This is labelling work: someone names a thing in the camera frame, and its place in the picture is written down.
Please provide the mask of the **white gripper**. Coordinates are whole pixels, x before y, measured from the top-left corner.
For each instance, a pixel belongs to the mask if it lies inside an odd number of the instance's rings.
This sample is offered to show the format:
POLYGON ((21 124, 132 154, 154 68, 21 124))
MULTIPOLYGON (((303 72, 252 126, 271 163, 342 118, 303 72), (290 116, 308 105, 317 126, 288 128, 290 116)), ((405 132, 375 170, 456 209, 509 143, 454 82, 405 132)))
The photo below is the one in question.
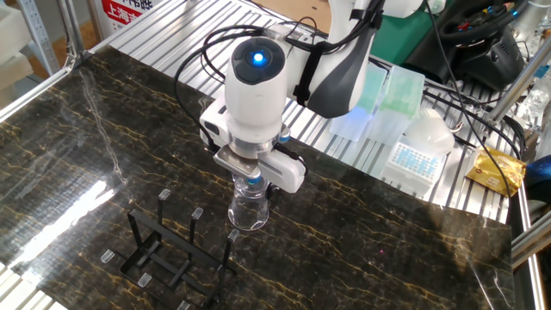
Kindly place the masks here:
POLYGON ((306 167, 296 156, 276 150, 279 137, 275 136, 264 146, 240 145, 228 129, 229 120, 231 116, 223 97, 211 103, 200 117, 214 145, 220 148, 214 151, 214 161, 246 179, 266 179, 270 183, 265 195, 268 200, 276 192, 276 186, 288 193, 297 192, 304 182, 306 167))

